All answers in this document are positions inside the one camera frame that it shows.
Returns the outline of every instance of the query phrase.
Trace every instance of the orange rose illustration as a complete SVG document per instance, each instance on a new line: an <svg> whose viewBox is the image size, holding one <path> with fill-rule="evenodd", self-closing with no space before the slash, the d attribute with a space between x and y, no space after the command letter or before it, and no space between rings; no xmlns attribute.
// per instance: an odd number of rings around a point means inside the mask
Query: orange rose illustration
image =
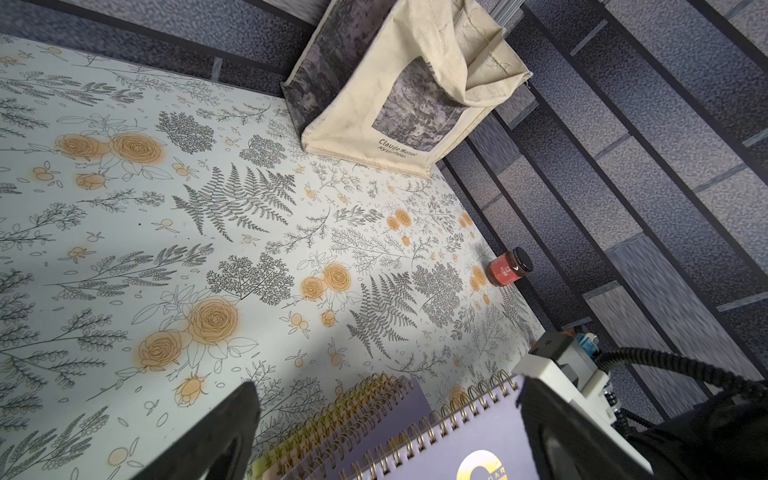
<svg viewBox="0 0 768 480"><path fill-rule="evenodd" d="M449 401L450 402L455 401L456 403L461 405L462 396L465 396L466 394L467 392L461 386L454 385L451 387Z"/></svg>
<svg viewBox="0 0 768 480"><path fill-rule="evenodd" d="M180 332L169 330L153 333L139 345L141 365L149 367L167 365L179 357L184 347Z"/></svg>
<svg viewBox="0 0 768 480"><path fill-rule="evenodd" d="M137 164L151 164L163 154L159 143L144 134L115 135L109 146L115 155Z"/></svg>
<svg viewBox="0 0 768 480"><path fill-rule="evenodd" d="M62 135L56 139L56 150L72 160L101 161L109 153L109 145L83 135Z"/></svg>
<svg viewBox="0 0 768 480"><path fill-rule="evenodd" d="M320 319L323 321L323 325L333 326L333 324L336 323L336 314L331 310L328 310L327 312L323 312Z"/></svg>
<svg viewBox="0 0 768 480"><path fill-rule="evenodd" d="M102 188L107 183L107 179L104 178L104 175L99 174L79 174L74 179L74 182L78 187L85 190L96 190L97 188Z"/></svg>
<svg viewBox="0 0 768 480"><path fill-rule="evenodd" d="M325 275L328 287L336 292L346 292L352 285L352 276L341 263L329 263L323 270L323 275Z"/></svg>
<svg viewBox="0 0 768 480"><path fill-rule="evenodd" d="M214 344L232 335L237 327L237 309L219 296L195 303L187 315L192 338Z"/></svg>
<svg viewBox="0 0 768 480"><path fill-rule="evenodd" d="M204 380L205 376L203 378L192 376L191 378L186 379L184 383L179 385L179 387L176 389L176 394L174 395L174 398L176 399L176 405L186 408L188 406L194 405L194 403L197 401L197 397L199 397L201 393L203 395L207 395L203 391Z"/></svg>
<svg viewBox="0 0 768 480"><path fill-rule="evenodd" d="M408 215L408 212L406 212L402 208L398 208L397 210L395 210L395 217L397 217L397 220L406 227L410 227L413 224L413 221L411 220L411 216Z"/></svg>
<svg viewBox="0 0 768 480"><path fill-rule="evenodd" d="M479 266L472 267L472 276L478 279L478 283L482 286L488 285L488 278L485 276L485 272Z"/></svg>
<svg viewBox="0 0 768 480"><path fill-rule="evenodd" d="M397 230L400 230L400 222L397 221L397 219L394 217L388 217L386 219L386 224L387 226L389 226L389 228L393 229L395 232Z"/></svg>
<svg viewBox="0 0 768 480"><path fill-rule="evenodd" d="M323 296L324 291L325 287L323 287L323 281L317 277L311 276L305 278L301 283L301 294L304 295L304 298L307 300L312 300L313 302L316 301Z"/></svg>

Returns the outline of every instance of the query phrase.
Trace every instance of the stack of notebooks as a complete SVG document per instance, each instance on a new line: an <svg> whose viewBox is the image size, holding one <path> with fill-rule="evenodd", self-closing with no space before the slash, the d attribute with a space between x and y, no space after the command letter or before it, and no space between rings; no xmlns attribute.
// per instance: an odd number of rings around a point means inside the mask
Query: stack of notebooks
<svg viewBox="0 0 768 480"><path fill-rule="evenodd" d="M371 376L257 459L249 479L507 480L513 468L509 478L534 480L523 380L500 372L437 414L418 380Z"/></svg>

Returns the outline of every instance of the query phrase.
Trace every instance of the leaf illustration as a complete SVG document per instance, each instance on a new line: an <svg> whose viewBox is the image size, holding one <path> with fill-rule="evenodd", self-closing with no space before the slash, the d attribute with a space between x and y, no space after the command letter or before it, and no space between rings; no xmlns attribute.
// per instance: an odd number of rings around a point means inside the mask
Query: leaf illustration
<svg viewBox="0 0 768 480"><path fill-rule="evenodd" d="M225 291L240 300L252 293L268 305L290 298L294 284L286 264L266 253L261 254L255 266L249 258L230 255L226 261L219 262L219 271L206 275L212 292Z"/></svg>
<svg viewBox="0 0 768 480"><path fill-rule="evenodd" d="M413 283L416 291L428 297L419 310L424 311L437 327L450 324L459 304L456 293L464 289L456 268L438 263L429 271L419 265L413 273Z"/></svg>
<svg viewBox="0 0 768 480"><path fill-rule="evenodd" d="M240 151L240 158L258 167L275 168L286 159L285 147L268 138L254 135L248 141L248 148Z"/></svg>
<svg viewBox="0 0 768 480"><path fill-rule="evenodd" d="M165 132L181 151L193 154L210 150L214 143L214 130L198 124L192 115L176 112L160 112L156 129Z"/></svg>
<svg viewBox="0 0 768 480"><path fill-rule="evenodd" d="M288 221L278 213L282 210L291 213L285 201L296 205L290 194L295 193L293 175L274 174L267 171L266 175L258 170L258 177L246 167L245 179L240 179L240 173L232 165L228 179L224 178L219 167L214 167L210 181L201 189L195 190L184 185L189 200L174 195L176 207L186 211L194 220L200 235L204 235L203 225L207 218L230 242L225 221L234 221L238 227L249 230L267 232L253 222L253 216L276 220L285 225Z"/></svg>
<svg viewBox="0 0 768 480"><path fill-rule="evenodd" d="M407 341L395 330L397 326L412 326L416 324L408 317L416 311L411 307L415 300L411 296L411 279L408 272L379 275L379 288L373 276L370 290L360 284L362 302L358 311L350 311L355 319L355 325L347 324L352 338L362 341L373 358L371 343L375 344L387 358L391 358L384 348L383 339L390 342Z"/></svg>

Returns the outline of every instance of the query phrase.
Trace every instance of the purple notebook cover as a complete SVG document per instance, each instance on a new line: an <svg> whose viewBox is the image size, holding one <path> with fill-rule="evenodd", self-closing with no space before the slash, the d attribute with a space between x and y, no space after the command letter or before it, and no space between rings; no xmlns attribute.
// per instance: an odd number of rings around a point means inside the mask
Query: purple notebook cover
<svg viewBox="0 0 768 480"><path fill-rule="evenodd" d="M478 415L473 415L469 406L463 407L467 422L463 422L460 411L454 414L458 428L452 429L450 418L445 421L447 435L440 434L440 423L432 425L435 443L429 443L429 433L422 435L424 449L419 451L419 443L414 439L413 457L408 458L406 445L398 449L402 464L395 467L393 455L386 457L389 473L383 476L381 461L373 465L376 478L400 480L411 478L456 478L457 480L538 480L538 473L533 461L528 435L525 433L520 410L515 401L522 391L524 376L511 379L518 385L517 390L505 387L509 395L503 396L501 387L492 391L498 401L493 403L491 396L483 396L488 408L483 409L479 400L475 400ZM363 470L362 478L371 480L368 468Z"/></svg>
<svg viewBox="0 0 768 480"><path fill-rule="evenodd" d="M405 385L408 384L408 380L404 376L399 377L397 380L402 382ZM391 392L397 395L395 390L398 388L399 387L397 385L389 385L385 387L378 395L376 395L370 402L362 404L360 406L360 409L357 412L355 412L351 420L349 420L348 422L345 422L344 425L334 430L333 433L331 433L331 435L327 439L323 440L320 443L320 445L315 447L309 454L307 454L304 458L302 458L298 464L296 464L293 468L291 468L281 478L293 478L296 475L298 475L299 472L307 470L310 466L312 459L322 454L327 448L331 446L331 444L333 444L334 441L336 441L337 438L341 436L342 433L349 430L349 428L352 427L352 425L356 421L360 420L372 408L374 403L376 403L380 399L384 399L388 392Z"/></svg>
<svg viewBox="0 0 768 480"><path fill-rule="evenodd" d="M390 438L396 437L400 432L413 424L418 425L422 417L429 417L432 409L429 407L429 402L427 402L419 381L411 379L410 384L410 391L406 392L404 398L399 400L397 404L392 404L392 410L386 411L386 416L382 415L382 421L376 424L375 428L370 429L368 435L365 434L365 431L358 430L360 443L357 443L355 435L351 435L350 441L353 448L351 452L348 452L349 443L345 443L344 459L341 459L337 452L333 461L327 459L323 463L327 478L338 478L342 470L350 476L349 474L354 462L358 462L360 465L365 463L363 456L366 454L366 451L370 450L373 452L377 446L385 446ZM291 474L288 474L284 478L304 478L304 476L295 476L294 471L292 473L294 474L293 477L290 476ZM319 474L319 476L316 474L315 476L315 478L322 477L323 474Z"/></svg>

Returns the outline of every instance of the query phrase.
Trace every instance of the fern illustration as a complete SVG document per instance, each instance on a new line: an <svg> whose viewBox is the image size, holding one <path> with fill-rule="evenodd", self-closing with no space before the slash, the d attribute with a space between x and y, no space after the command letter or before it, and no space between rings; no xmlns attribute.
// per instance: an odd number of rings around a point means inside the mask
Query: fern illustration
<svg viewBox="0 0 768 480"><path fill-rule="evenodd" d="M453 319L453 330L451 330L451 338L454 340L461 340L465 333L472 331L472 326L475 321L475 309L472 305L462 305L458 309L456 317Z"/></svg>
<svg viewBox="0 0 768 480"><path fill-rule="evenodd" d="M390 342L408 341L395 331L395 324L416 328L416 324L408 318L409 314L416 313L410 305L415 304L415 300L411 295L413 288L408 272L379 275L379 283L381 289L377 287L372 275L370 290L364 283L360 284L362 290L360 310L350 311L355 319L355 325L347 324L346 328L352 333L352 338L362 342L371 358L373 358L371 351L371 343L373 343L389 359L392 357L384 350L383 339L387 338Z"/></svg>
<svg viewBox="0 0 768 480"><path fill-rule="evenodd" d="M19 443L9 446L0 455L0 480L14 478L35 465L41 465L43 470L53 470L81 457L91 447L92 435L107 425L106 409L99 409L85 420L82 420L85 414L80 415L61 433L52 429L39 435L40 432L35 430Z"/></svg>
<svg viewBox="0 0 768 480"><path fill-rule="evenodd" d="M110 255L98 261L93 267L96 272L83 280L49 283L47 286L61 287L58 297L63 299L94 300L97 296L125 294L124 290L135 286L164 286L177 270L167 267L175 263L183 266L200 266L208 255L214 252L211 243L194 247L173 245L162 249L157 255L144 255L144 251L131 252L122 257Z"/></svg>
<svg viewBox="0 0 768 480"><path fill-rule="evenodd" d="M538 339L525 318L531 318L531 312L525 299L520 294L516 286L506 286L502 288L502 311L504 316L512 324L512 327L522 333L528 346Z"/></svg>
<svg viewBox="0 0 768 480"><path fill-rule="evenodd" d="M189 194L189 200L174 195L176 207L186 211L197 225L200 235L203 233L203 225L207 218L229 240L226 220L237 222L238 227L246 227L250 230L268 232L256 225L250 218L259 214L259 218L275 220L287 225L287 220L277 210L291 214L291 210L284 201L296 205L290 194L295 193L296 186L293 175L275 174L267 171L264 173L256 169L258 177L250 168L246 167L245 179L240 179L237 167L232 165L232 171L228 179L224 177L219 167L213 168L210 181L201 189L195 190L189 185L184 185Z"/></svg>

